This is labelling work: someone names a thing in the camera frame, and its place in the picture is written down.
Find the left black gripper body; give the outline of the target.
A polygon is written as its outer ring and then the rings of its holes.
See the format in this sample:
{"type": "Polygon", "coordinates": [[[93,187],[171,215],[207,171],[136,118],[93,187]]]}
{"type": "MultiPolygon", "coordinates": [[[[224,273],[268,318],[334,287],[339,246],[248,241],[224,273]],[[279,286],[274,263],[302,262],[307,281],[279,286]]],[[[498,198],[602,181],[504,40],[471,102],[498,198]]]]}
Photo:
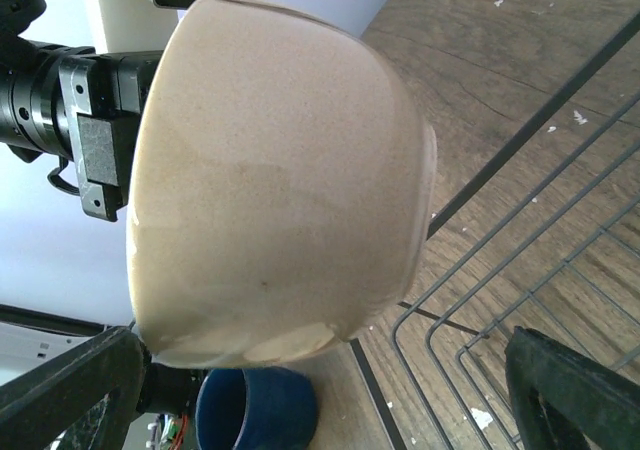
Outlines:
{"type": "Polygon", "coordinates": [[[128,203],[138,129],[160,51],[75,55],[59,67],[85,214],[115,222],[128,203]]]}

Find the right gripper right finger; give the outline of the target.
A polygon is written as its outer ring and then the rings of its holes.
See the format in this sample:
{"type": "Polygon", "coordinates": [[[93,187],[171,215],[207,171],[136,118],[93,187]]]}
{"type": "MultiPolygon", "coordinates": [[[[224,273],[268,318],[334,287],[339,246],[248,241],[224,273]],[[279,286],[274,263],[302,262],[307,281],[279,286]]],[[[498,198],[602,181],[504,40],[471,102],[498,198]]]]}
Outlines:
{"type": "Polygon", "coordinates": [[[549,336],[517,326],[505,350],[526,449],[637,449],[639,385],[549,336]]]}

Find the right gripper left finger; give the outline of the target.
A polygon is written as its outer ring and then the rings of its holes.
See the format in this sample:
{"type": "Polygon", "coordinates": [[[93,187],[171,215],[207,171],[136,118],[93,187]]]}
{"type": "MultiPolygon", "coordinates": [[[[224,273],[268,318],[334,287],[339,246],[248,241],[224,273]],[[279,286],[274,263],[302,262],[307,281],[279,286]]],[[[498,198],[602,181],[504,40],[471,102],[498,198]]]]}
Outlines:
{"type": "Polygon", "coordinates": [[[110,328],[1,387],[1,447],[121,449],[138,412],[150,356],[110,328]]]}

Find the dark blue ceramic mug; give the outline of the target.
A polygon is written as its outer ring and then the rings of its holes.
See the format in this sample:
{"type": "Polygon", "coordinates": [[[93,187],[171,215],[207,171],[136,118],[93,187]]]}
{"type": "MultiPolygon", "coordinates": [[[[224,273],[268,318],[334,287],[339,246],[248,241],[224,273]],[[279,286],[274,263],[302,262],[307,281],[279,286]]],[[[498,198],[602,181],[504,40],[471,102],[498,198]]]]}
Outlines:
{"type": "Polygon", "coordinates": [[[281,367],[214,369],[197,398],[200,449],[306,449],[319,406],[311,380],[281,367]]]}

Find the cream ceramic bowl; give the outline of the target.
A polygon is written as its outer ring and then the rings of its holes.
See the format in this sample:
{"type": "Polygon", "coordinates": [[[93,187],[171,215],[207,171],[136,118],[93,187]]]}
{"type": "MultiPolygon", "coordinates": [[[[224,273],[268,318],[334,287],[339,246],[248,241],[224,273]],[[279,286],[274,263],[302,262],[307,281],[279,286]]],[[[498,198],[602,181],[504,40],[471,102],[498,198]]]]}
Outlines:
{"type": "Polygon", "coordinates": [[[150,353],[249,367],[335,347],[410,290],[433,127],[392,65],[265,0],[196,0],[135,149],[129,294],[150,353]]]}

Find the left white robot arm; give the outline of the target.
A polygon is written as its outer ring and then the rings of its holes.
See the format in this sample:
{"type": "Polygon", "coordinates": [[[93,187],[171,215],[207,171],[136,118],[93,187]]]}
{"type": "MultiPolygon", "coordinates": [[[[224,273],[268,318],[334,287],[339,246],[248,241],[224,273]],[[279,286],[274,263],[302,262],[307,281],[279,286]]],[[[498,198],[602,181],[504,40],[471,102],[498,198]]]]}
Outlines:
{"type": "Polygon", "coordinates": [[[29,40],[45,0],[1,0],[1,141],[24,162],[44,154],[57,190],[114,222],[129,202],[134,153],[164,50],[196,0],[82,0],[88,46],[29,40]]]}

